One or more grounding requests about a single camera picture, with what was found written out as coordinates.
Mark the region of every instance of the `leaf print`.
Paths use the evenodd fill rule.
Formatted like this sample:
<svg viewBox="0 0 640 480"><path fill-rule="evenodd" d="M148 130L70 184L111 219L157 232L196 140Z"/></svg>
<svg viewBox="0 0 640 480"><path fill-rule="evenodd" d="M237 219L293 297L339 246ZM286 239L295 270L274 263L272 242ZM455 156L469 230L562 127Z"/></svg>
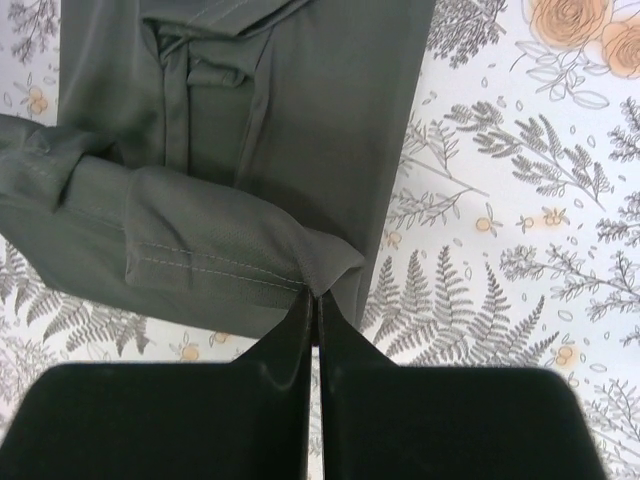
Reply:
<svg viewBox="0 0 640 480"><path fill-rule="evenodd" d="M11 47L11 53L21 63L33 60L36 51L44 53L49 42L60 28L57 0L36 0L25 5L22 0L12 0L7 19L13 24L13 33L21 35Z"/></svg>
<svg viewBox="0 0 640 480"><path fill-rule="evenodd" d="M598 241L605 243L624 240L627 247L640 245L640 192L625 197L626 207L620 207L618 213L621 220L601 219L598 229Z"/></svg>
<svg viewBox="0 0 640 480"><path fill-rule="evenodd" d="M449 59L451 68L465 65L506 33L497 21L505 10L506 0L436 2L427 51L433 52L434 59Z"/></svg>
<svg viewBox="0 0 640 480"><path fill-rule="evenodd" d="M449 127L443 125L443 123L442 121L431 121L427 127L422 123L422 120L416 120L415 113L411 115L404 138L404 146L398 171L404 175L408 175L408 170L411 170L413 166L419 166L447 179L451 183L463 187L464 190L488 197L489 194L459 180L451 171L451 161L459 153L459 150L456 148L459 140L455 138L456 131L452 131ZM414 158L414 155L425 149L428 149L433 154L433 157L437 161L436 166L431 166Z"/></svg>
<svg viewBox="0 0 640 480"><path fill-rule="evenodd" d="M552 102L559 102L567 96L567 86L558 84L551 87L549 90L549 100Z"/></svg>
<svg viewBox="0 0 640 480"><path fill-rule="evenodd" d="M576 105L589 108L591 110L601 110L609 106L609 100L607 97L588 90L574 92L572 98Z"/></svg>
<svg viewBox="0 0 640 480"><path fill-rule="evenodd" d="M460 218L460 209L457 204L460 198L469 191L462 190L449 197L425 192L420 198L417 198L405 188L399 193L391 195L391 207L387 214L387 221L395 223L396 229L404 226L407 230L414 225L433 226L438 219L446 225L449 211L456 218Z"/></svg>
<svg viewBox="0 0 640 480"><path fill-rule="evenodd" d="M640 160L640 107L631 97L620 104L622 114L627 122L627 130L617 126L609 132L611 144L615 150L609 155L611 160L621 163Z"/></svg>
<svg viewBox="0 0 640 480"><path fill-rule="evenodd" d="M73 327L80 327L89 321L89 311L84 300L75 297L65 297L58 314L47 326L43 339L46 341L52 335L69 330Z"/></svg>
<svg viewBox="0 0 640 480"><path fill-rule="evenodd" d="M577 253L551 244L546 251L548 260L536 259L537 251L533 247L518 246L503 251L500 269L508 280L530 278L540 279L544 273L550 273L552 280L563 279L561 286L552 287L552 298L569 302L583 293L591 295L590 306L586 308L591 321L596 322L607 314L640 312L640 288L635 286L636 273L640 265L632 262L624 252L611 255L610 275L598 275L594 270L583 271L585 260ZM600 290L608 292L604 299L598 299Z"/></svg>
<svg viewBox="0 0 640 480"><path fill-rule="evenodd" d="M93 314L75 328L67 338L67 349L76 350L90 342L113 341L119 356L124 347L135 342L138 353L144 353L149 343L146 318L123 310L95 306Z"/></svg>
<svg viewBox="0 0 640 480"><path fill-rule="evenodd" d="M635 330L620 341L625 347L628 347L633 342L638 342L638 346L640 346L640 325L636 325Z"/></svg>
<svg viewBox="0 0 640 480"><path fill-rule="evenodd" d="M611 69L605 65L592 64L584 67L584 71L599 77L601 75L606 75L611 71Z"/></svg>
<svg viewBox="0 0 640 480"><path fill-rule="evenodd" d="M39 342L8 336L0 339L0 397L8 404L18 403L40 375L58 363L49 349Z"/></svg>
<svg viewBox="0 0 640 480"><path fill-rule="evenodd" d="M560 70L557 67L537 67L527 70L527 75L540 82L555 82L560 75Z"/></svg>
<svg viewBox="0 0 640 480"><path fill-rule="evenodd" d="M52 315L62 306L62 294L57 290L45 288L34 298L27 312L27 326L35 320Z"/></svg>
<svg viewBox="0 0 640 480"><path fill-rule="evenodd" d="M537 365L559 335L529 341L540 320L543 297L529 317L511 325L507 315L511 305L488 264L487 293L476 310L448 246L438 255L433 303L417 251L409 263L405 290L395 305L405 316L393 328L383 321L377 335L379 342L391 338L388 356L413 352L414 365Z"/></svg>
<svg viewBox="0 0 640 480"><path fill-rule="evenodd" d="M402 327L407 326L411 316L415 318L429 311L431 309L430 295L431 291L427 290L427 279L420 266L418 251L416 250L409 259L407 280L405 288L400 295L399 303L391 306L391 314L385 312L386 314L382 315L382 325L373 342L379 343Z"/></svg>
<svg viewBox="0 0 640 480"><path fill-rule="evenodd" d="M20 309L31 300L35 299L36 296L40 293L40 291L44 288L44 285L41 283L37 283L32 281L26 275L21 276L17 280L17 294L16 294L16 303L14 306L14 311L16 315L20 311Z"/></svg>
<svg viewBox="0 0 640 480"><path fill-rule="evenodd" d="M551 55L549 47L538 42L516 42L516 47L518 47L522 53L534 60Z"/></svg>
<svg viewBox="0 0 640 480"><path fill-rule="evenodd" d="M640 395L629 381L611 378L594 387L584 412L609 478L640 477Z"/></svg>
<svg viewBox="0 0 640 480"><path fill-rule="evenodd" d="M533 58L536 60L536 63L538 65L553 65L554 63L559 62L558 57L553 53L544 53L538 58L536 57L533 57Z"/></svg>
<svg viewBox="0 0 640 480"><path fill-rule="evenodd" d="M399 288L393 278L393 261L391 257L387 257L380 269L376 288L367 300L360 325L361 330L373 327L377 320L386 314L387 310L394 308L399 294Z"/></svg>
<svg viewBox="0 0 640 480"><path fill-rule="evenodd" d="M575 188L604 210L599 197L611 192L611 185L602 165L593 162L580 145L563 147L544 115L515 121L517 135L503 127L500 112L489 102L455 105L445 118L458 123L459 131L473 133L480 153L495 159L511 158L513 176L534 185L538 194L562 197L567 188Z"/></svg>

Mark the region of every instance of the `fabric fold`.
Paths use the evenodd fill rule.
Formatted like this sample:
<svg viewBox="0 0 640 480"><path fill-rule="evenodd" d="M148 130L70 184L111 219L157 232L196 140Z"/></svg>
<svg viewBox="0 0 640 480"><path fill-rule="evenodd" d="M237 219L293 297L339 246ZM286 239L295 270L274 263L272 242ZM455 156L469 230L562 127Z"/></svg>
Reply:
<svg viewBox="0 0 640 480"><path fill-rule="evenodd" d="M192 36L251 35L261 32L312 0L141 0L145 21L165 31L188 30Z"/></svg>
<svg viewBox="0 0 640 480"><path fill-rule="evenodd" d="M364 261L263 200L158 167L133 173L124 228L130 285L270 307L303 285L320 296Z"/></svg>
<svg viewBox="0 0 640 480"><path fill-rule="evenodd" d="M114 142L66 127L0 115L0 195L54 211L83 155L115 159Z"/></svg>
<svg viewBox="0 0 640 480"><path fill-rule="evenodd" d="M51 287L166 319L204 302L198 325L235 305L230 331L243 334L255 331L247 324L256 308L284 314L305 286L320 296L339 283L355 298L364 257L264 200L166 167L127 169L108 140L68 127L6 116L0 126L0 233ZM34 222L16 214L25 208L37 225L21 228L19 218ZM40 228L49 236L30 235ZM87 273L73 276L83 259L105 288L81 283ZM174 311L159 312L167 301Z"/></svg>

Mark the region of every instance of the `gray leaf illustration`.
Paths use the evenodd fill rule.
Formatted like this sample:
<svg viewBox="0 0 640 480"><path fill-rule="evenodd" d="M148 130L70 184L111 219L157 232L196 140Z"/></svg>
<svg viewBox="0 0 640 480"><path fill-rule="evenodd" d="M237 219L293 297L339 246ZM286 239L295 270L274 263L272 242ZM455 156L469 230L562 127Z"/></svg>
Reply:
<svg viewBox="0 0 640 480"><path fill-rule="evenodd" d="M559 83L554 85L551 90L549 90L549 100L552 102L558 102L567 95L567 86L565 84Z"/></svg>
<svg viewBox="0 0 640 480"><path fill-rule="evenodd" d="M562 55L562 57L560 57L560 66L564 68L574 63L578 59L578 56L580 55L580 51L581 50L579 49L571 50L565 53L564 55Z"/></svg>
<svg viewBox="0 0 640 480"><path fill-rule="evenodd" d="M538 42L516 42L516 47L518 47L522 53L533 59L538 59L551 53L551 50L549 50L546 45Z"/></svg>
<svg viewBox="0 0 640 480"><path fill-rule="evenodd" d="M553 53L546 53L536 59L538 65L553 65L558 62L558 56Z"/></svg>
<svg viewBox="0 0 640 480"><path fill-rule="evenodd" d="M552 65L546 67L536 67L531 70L527 70L527 75L531 78L535 78L540 82L555 82L560 75L560 70Z"/></svg>
<svg viewBox="0 0 640 480"><path fill-rule="evenodd" d="M597 64L588 65L584 67L583 70L587 73L590 73L591 75L596 75L596 76L606 75L611 71L611 69L606 65L597 65Z"/></svg>
<svg viewBox="0 0 640 480"><path fill-rule="evenodd" d="M609 106L609 100L604 95L588 90L582 90L573 94L573 101L584 108L600 110Z"/></svg>

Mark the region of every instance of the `botanical pattern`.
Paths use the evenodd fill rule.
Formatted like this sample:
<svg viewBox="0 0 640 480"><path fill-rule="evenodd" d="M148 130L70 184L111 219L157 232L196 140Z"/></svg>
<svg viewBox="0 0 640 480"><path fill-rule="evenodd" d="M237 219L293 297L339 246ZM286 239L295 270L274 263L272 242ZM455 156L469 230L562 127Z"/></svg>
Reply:
<svg viewBox="0 0 640 480"><path fill-rule="evenodd" d="M640 394L629 380L596 385L585 414L610 478L640 478Z"/></svg>
<svg viewBox="0 0 640 480"><path fill-rule="evenodd" d="M640 160L640 106L629 97L620 107L629 130L624 130L618 125L609 132L611 143L616 147L609 158L622 163Z"/></svg>
<svg viewBox="0 0 640 480"><path fill-rule="evenodd" d="M59 3L0 0L0 113L55 123ZM612 480L640 479L639 12L437 3L362 324L398 363L552 369ZM253 343L54 292L0 238L0 433L60 362L230 361ZM319 386L316 357L314 480Z"/></svg>
<svg viewBox="0 0 640 480"><path fill-rule="evenodd" d="M381 318L373 342L384 342L384 351L391 358L411 351L410 363L415 365L540 364L560 334L530 342L544 309L544 296L526 318L513 321L511 305L488 263L485 271L486 295L476 306L469 299L465 279L451 261L450 247L443 247L438 255L433 287L416 250L400 292L388 257L367 305L363 328L374 326Z"/></svg>
<svg viewBox="0 0 640 480"><path fill-rule="evenodd" d="M589 77L609 73L640 78L640 4L613 0L523 0L525 21L534 40L520 40L519 60L528 58L526 74L558 102L599 110L609 106L603 91L585 89Z"/></svg>
<svg viewBox="0 0 640 480"><path fill-rule="evenodd" d="M31 62L36 52L46 51L60 28L56 0L37 0L30 5L25 5L23 0L13 0L7 19L13 33L19 35L19 39L11 46L11 53L23 64Z"/></svg>
<svg viewBox="0 0 640 480"><path fill-rule="evenodd" d="M497 107L477 102L470 107L455 105L445 118L460 125L460 132L474 135L478 152L510 159L513 176L535 186L538 194L563 197L567 189L575 188L604 209L600 197L612 190L604 167L583 145L564 146L546 116L516 120L510 128Z"/></svg>
<svg viewBox="0 0 640 480"><path fill-rule="evenodd" d="M452 68L466 64L481 48L497 44L506 33L498 21L506 8L506 0L439 0L427 51L436 59L448 59Z"/></svg>

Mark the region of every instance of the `orange flower print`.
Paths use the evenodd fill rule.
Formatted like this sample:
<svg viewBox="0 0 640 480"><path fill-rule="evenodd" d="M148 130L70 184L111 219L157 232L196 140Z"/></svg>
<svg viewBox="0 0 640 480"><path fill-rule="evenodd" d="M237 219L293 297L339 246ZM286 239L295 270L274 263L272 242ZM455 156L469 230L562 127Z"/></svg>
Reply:
<svg viewBox="0 0 640 480"><path fill-rule="evenodd" d="M29 89L27 108L33 115L40 115L49 108L49 102L44 97L44 94L39 87L31 87Z"/></svg>
<svg viewBox="0 0 640 480"><path fill-rule="evenodd" d="M571 225L571 221L566 216L566 208L558 211L557 208L551 210L550 208L542 207L542 211L544 212L544 223L548 227L557 227L562 223Z"/></svg>
<svg viewBox="0 0 640 480"><path fill-rule="evenodd" d="M229 339L230 335L224 332L212 333L209 337L209 345L213 347L214 343L225 343Z"/></svg>
<svg viewBox="0 0 640 480"><path fill-rule="evenodd" d="M604 59L614 75L640 78L640 11L625 21L607 25L602 45Z"/></svg>
<svg viewBox="0 0 640 480"><path fill-rule="evenodd" d="M572 49L602 34L613 0L530 0L525 7L534 35L551 47Z"/></svg>
<svg viewBox="0 0 640 480"><path fill-rule="evenodd" d="M184 332L182 343L178 345L170 344L169 348L180 357L181 362L195 362L200 358L198 344L189 340L189 332Z"/></svg>

